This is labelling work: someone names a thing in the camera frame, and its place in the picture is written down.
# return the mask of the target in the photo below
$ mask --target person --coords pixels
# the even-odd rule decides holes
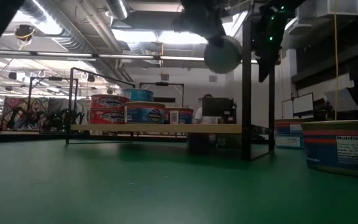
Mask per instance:
[[[205,94],[204,98],[212,98],[211,94]],[[203,116],[203,107],[198,108],[195,114],[196,124],[219,124],[221,123],[220,117],[215,116]]]

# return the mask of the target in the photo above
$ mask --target green floor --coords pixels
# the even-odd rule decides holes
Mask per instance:
[[[303,151],[243,162],[182,146],[0,144],[0,223],[358,224],[358,178],[309,170]]]

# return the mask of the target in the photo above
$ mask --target tuna can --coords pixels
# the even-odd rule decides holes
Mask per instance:
[[[128,102],[125,104],[125,123],[163,124],[165,105],[149,102]]]
[[[92,109],[90,124],[124,124],[124,110]]]
[[[150,90],[125,89],[122,92],[130,101],[153,102],[154,93]]]
[[[122,96],[99,94],[91,96],[91,109],[123,109],[124,104],[129,101]]]
[[[193,109],[165,108],[164,124],[192,124]]]
[[[280,119],[274,122],[275,144],[282,149],[304,149],[302,126],[312,119]]]
[[[303,123],[309,168],[358,176],[358,121]]]

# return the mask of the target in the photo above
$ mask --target wooden shelf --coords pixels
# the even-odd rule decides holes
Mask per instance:
[[[71,130],[240,134],[241,124],[72,124]]]

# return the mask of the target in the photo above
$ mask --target laboratory room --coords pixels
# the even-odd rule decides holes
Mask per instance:
[[[358,0],[0,0],[0,223],[358,223]]]

